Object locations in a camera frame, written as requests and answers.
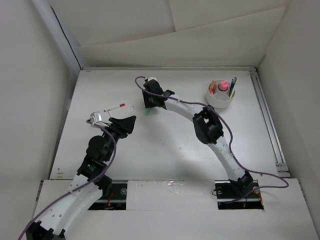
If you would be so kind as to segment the yellow thin pen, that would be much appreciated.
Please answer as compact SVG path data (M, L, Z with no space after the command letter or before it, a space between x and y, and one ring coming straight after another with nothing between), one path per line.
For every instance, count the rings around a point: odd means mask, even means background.
M236 84L235 84L235 86L234 86L234 89L233 89L233 93L232 93L231 99L232 99L232 98L234 97L234 95L235 95L235 92L236 92L236 86L237 86L238 81L239 81L239 79L237 78L237 82L236 82Z

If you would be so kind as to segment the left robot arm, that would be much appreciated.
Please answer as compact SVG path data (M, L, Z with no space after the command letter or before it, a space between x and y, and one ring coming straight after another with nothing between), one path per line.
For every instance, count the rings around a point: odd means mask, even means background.
M111 195L113 180L106 171L117 153L117 143L130 135L136 116L109 118L109 122L87 120L102 134L93 136L86 155L66 192L46 206L28 223L24 235L28 240L65 240L75 223L97 200Z

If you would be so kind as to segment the green translucent highlighter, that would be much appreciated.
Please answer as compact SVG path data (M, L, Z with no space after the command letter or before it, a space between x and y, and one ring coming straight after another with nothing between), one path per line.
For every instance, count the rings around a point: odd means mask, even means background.
M150 116L152 113L151 113L151 108L146 108L145 109L145 112L144 112L144 115L146 116L146 117L148 117L148 116Z

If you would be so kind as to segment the orange translucent highlighter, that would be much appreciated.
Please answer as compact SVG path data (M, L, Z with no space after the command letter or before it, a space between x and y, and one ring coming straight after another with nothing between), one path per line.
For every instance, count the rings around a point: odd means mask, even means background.
M210 93L211 95L213 95L213 94L215 93L216 87L217 87L217 82L216 82L215 80L213 80L213 81L210 83L209 87L208 87L208 91L209 91L209 93Z

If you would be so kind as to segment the pink capped small bottle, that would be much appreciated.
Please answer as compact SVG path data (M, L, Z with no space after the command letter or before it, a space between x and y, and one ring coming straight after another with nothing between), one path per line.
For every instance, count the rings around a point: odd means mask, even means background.
M229 88L229 83L227 81L221 81L219 84L218 84L218 89L222 92L225 92L227 91Z

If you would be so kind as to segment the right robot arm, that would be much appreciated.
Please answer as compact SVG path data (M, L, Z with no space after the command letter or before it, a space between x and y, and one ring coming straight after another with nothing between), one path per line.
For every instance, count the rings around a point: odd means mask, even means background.
M164 91L155 77L145 79L141 90L147 109L163 108L193 123L197 139L217 156L226 171L231 191L237 198L243 197L253 189L252 176L235 161L224 136L223 125L209 106L181 100L169 89Z

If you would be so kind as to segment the dark blue pen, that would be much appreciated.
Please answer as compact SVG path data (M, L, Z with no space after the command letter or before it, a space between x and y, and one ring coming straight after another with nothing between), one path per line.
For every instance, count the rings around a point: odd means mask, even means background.
M228 95L230 98L232 98L232 94L233 94L236 83L237 83L237 77L233 78L231 81L230 88L229 88L229 95Z

